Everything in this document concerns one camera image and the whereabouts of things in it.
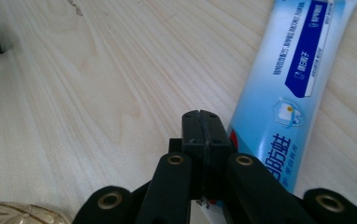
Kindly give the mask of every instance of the light blue packaging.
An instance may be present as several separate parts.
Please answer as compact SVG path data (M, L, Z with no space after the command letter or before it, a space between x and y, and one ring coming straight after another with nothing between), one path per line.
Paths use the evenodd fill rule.
M357 0L276 0L228 134L293 192L339 41Z

